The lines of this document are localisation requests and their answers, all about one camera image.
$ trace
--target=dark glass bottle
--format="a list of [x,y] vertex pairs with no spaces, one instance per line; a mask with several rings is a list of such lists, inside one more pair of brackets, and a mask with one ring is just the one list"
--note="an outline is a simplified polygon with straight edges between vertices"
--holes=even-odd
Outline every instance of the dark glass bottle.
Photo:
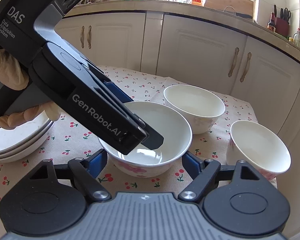
[[271,13],[270,22],[268,23],[267,29],[275,32],[274,13]]

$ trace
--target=glove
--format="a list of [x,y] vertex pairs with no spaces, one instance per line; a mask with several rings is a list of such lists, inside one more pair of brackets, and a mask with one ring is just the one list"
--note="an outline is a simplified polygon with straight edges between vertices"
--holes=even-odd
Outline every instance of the glove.
[[[0,82],[14,90],[26,88],[29,82],[28,74],[20,67],[19,62],[5,49],[0,49]],[[33,120],[43,110],[52,121],[57,121],[62,111],[56,103],[50,101],[31,107],[21,113],[1,116],[0,127],[12,130],[19,125]]]

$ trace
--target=kitchen counter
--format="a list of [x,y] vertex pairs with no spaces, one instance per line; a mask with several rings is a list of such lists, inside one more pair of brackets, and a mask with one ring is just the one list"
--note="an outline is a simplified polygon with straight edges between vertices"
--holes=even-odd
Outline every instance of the kitchen counter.
[[65,17],[114,11],[159,11],[200,19],[263,41],[300,63],[300,49],[276,33],[241,17],[191,4],[158,0],[118,0],[77,5]]

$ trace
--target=knife block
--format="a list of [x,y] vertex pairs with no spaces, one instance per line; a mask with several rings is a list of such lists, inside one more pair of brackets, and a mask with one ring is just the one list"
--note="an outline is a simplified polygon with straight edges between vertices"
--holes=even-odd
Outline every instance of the knife block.
[[287,37],[289,33],[289,23],[286,22],[285,20],[275,17],[274,18],[274,24],[275,24],[275,32]]

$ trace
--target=table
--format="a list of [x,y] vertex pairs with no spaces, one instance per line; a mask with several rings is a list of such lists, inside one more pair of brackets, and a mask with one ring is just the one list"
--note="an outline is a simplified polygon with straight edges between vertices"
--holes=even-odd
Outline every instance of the table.
[[[99,66],[114,83],[133,100],[153,101],[164,104],[163,90],[174,84],[182,84],[172,78],[164,78],[124,68]],[[214,93],[226,106],[225,113],[204,134],[194,135],[189,151],[201,159],[215,159],[226,164],[226,149],[230,138],[230,126],[237,120],[257,122],[251,105],[228,95]],[[75,157],[89,157],[99,150],[97,137],[68,114],[62,114],[50,130],[50,136],[42,146],[26,158],[13,163],[0,163],[0,200],[34,166],[43,159],[54,164],[67,163]],[[118,170],[110,161],[98,176],[98,181],[112,194],[116,191],[160,192],[179,194],[192,179],[179,159],[167,172],[154,178],[136,178]],[[69,181],[60,181],[70,185]],[[5,229],[0,220],[0,237]]]

